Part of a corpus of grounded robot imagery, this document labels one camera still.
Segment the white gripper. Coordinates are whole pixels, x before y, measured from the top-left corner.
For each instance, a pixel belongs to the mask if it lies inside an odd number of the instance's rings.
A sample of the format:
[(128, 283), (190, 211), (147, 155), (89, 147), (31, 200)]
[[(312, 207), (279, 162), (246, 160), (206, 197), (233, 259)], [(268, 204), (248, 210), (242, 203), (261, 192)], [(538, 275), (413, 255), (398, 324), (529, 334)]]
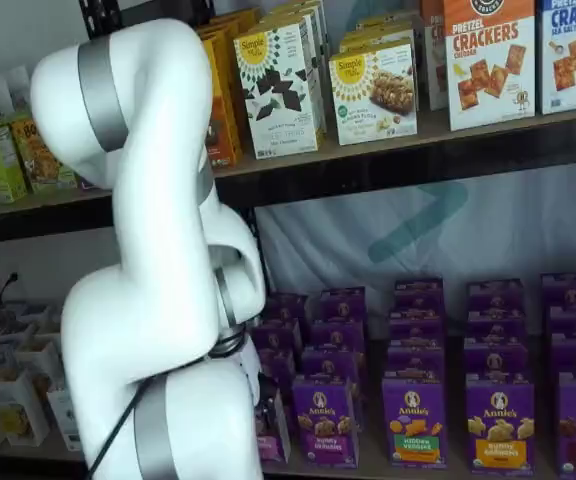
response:
[(278, 386), (275, 382), (259, 382), (262, 367), (253, 344), (245, 344), (238, 352), (239, 364), (244, 371), (252, 402), (256, 406), (256, 434), (268, 436), (276, 433), (276, 398)]

